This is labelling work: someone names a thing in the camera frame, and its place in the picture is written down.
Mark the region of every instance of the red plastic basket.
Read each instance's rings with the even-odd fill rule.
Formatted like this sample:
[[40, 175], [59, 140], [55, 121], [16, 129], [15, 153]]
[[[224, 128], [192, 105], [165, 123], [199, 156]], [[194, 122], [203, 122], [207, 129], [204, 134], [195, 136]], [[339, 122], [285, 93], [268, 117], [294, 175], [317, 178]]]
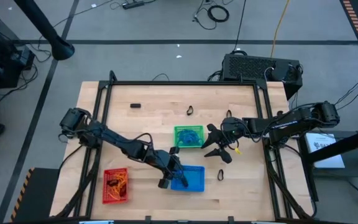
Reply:
[[103, 203], [122, 203], [128, 199], [128, 171], [126, 168], [104, 171]]

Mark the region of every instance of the wooden table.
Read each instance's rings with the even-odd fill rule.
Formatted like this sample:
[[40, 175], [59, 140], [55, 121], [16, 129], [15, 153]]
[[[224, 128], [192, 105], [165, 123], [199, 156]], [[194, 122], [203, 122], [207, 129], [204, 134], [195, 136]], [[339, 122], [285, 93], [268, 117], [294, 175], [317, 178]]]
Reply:
[[[97, 86], [98, 82], [83, 82], [77, 107], [92, 112]], [[273, 114], [279, 110], [288, 111], [282, 83], [268, 83], [268, 92]], [[262, 92], [260, 98], [266, 118]], [[131, 109], [130, 103], [141, 103], [142, 107]], [[186, 110], [190, 105], [194, 113], [187, 116]], [[112, 88], [107, 126], [128, 139], [148, 132], [153, 136], [156, 149], [168, 151], [173, 145], [175, 125], [203, 125], [207, 137], [206, 125], [213, 123], [219, 127], [227, 110], [231, 110], [237, 118], [257, 117], [252, 87], [118, 85]], [[239, 143], [242, 155], [229, 150], [233, 159], [230, 164], [224, 163], [220, 157], [204, 157], [214, 149], [214, 145], [206, 149], [181, 149], [179, 156], [182, 164], [205, 167], [204, 192], [160, 189], [157, 187], [162, 177], [159, 170], [129, 160], [117, 147], [103, 144], [91, 218], [144, 220], [146, 215], [151, 215], [152, 220], [227, 220], [228, 216], [234, 216], [236, 221], [274, 220], [262, 143], [256, 144], [246, 138], [241, 138]], [[294, 140], [288, 144], [297, 149]], [[77, 147], [77, 139], [69, 141], [65, 157]], [[85, 149], [78, 151], [63, 166], [50, 215], [57, 214], [78, 188], [84, 154]], [[305, 212], [312, 214], [300, 158], [285, 148], [281, 149], [281, 155], [289, 191]], [[103, 171], [120, 167], [128, 168], [129, 201], [103, 205]], [[219, 169], [224, 170], [224, 180], [221, 182], [217, 180]], [[284, 217], [278, 188], [277, 195], [280, 213]], [[81, 214], [85, 214], [87, 199], [88, 190], [83, 196]]]

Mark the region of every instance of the blue plastic basket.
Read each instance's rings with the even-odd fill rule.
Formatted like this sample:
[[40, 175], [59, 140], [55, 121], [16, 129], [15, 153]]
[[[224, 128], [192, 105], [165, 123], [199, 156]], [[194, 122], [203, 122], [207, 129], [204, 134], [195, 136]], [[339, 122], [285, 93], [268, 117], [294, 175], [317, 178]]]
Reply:
[[183, 166], [183, 171], [189, 186], [183, 186], [180, 179], [174, 178], [171, 181], [171, 190], [204, 192], [205, 168], [202, 166]]

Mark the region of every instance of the concrete floor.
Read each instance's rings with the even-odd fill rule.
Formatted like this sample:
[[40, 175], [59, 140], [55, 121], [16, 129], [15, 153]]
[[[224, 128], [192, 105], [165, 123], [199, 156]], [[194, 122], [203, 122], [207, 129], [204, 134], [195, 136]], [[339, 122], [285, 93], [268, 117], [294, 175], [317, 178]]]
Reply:
[[[52, 24], [68, 17], [78, 0], [36, 1]], [[80, 0], [76, 12], [103, 0]], [[192, 22], [200, 1], [158, 0], [136, 9], [111, 10], [109, 4], [74, 17], [68, 40], [189, 40], [202, 44], [77, 44], [69, 60], [51, 68], [52, 59], [36, 63], [39, 76], [26, 90], [9, 95], [0, 103], [0, 122], [6, 132], [0, 136], [0, 206], [11, 179], [27, 130], [39, 102], [40, 93], [52, 77], [29, 151], [8, 206], [5, 221], [19, 194], [25, 174], [31, 167], [58, 168], [65, 145], [58, 141], [58, 122], [67, 108], [75, 106], [82, 81], [106, 80], [114, 70], [119, 80], [151, 80], [166, 73], [171, 80], [206, 80], [220, 69], [224, 54], [233, 44], [210, 44], [208, 40], [234, 40], [241, 18], [242, 1], [227, 6], [230, 19], [215, 30], [204, 30]], [[285, 0], [248, 0], [241, 27], [241, 40], [272, 40]], [[13, 1], [0, 0], [0, 18], [21, 39], [37, 40], [37, 29]], [[200, 14], [205, 26], [213, 25]], [[57, 26], [63, 32], [65, 22]], [[335, 102], [358, 81], [358, 45], [326, 45], [324, 40], [357, 40], [339, 0], [296, 0], [290, 2], [281, 24], [278, 40], [321, 40], [316, 44], [277, 45], [274, 57], [299, 60], [304, 68], [299, 104], [328, 100]], [[249, 55], [269, 57], [271, 45], [238, 45]], [[358, 130], [358, 99], [340, 111], [336, 130]], [[352, 180], [358, 185], [358, 179]], [[358, 223], [358, 193], [346, 182], [316, 179], [320, 202], [318, 218]]]

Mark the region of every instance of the green plastic basket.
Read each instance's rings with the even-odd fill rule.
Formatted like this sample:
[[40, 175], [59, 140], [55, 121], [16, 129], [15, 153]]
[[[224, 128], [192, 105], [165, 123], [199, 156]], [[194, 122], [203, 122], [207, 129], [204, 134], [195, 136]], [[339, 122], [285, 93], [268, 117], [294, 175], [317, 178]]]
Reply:
[[[194, 134], [187, 134], [187, 138], [184, 138], [183, 135], [187, 131], [194, 131], [198, 138]], [[201, 125], [175, 126], [173, 128], [173, 143], [182, 148], [201, 147], [204, 144], [204, 129]]]

